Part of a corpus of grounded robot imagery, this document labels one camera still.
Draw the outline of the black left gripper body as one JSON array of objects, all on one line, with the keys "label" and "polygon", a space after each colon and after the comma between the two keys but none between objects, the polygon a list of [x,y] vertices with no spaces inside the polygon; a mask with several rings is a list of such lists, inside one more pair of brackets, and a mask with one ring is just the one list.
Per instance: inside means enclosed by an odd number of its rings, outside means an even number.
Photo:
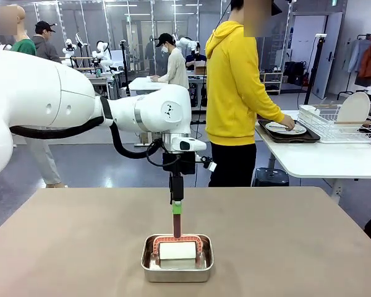
[{"label": "black left gripper body", "polygon": [[163,153],[163,170],[172,174],[195,174],[195,153]]}]

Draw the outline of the person's right hand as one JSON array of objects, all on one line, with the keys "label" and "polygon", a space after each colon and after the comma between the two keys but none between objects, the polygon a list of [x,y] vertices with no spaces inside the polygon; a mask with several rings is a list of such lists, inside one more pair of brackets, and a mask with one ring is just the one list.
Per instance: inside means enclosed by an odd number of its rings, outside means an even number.
[{"label": "person's right hand", "polygon": [[285,114],[282,121],[279,122],[283,125],[288,131],[291,131],[295,128],[295,122],[289,115]]}]

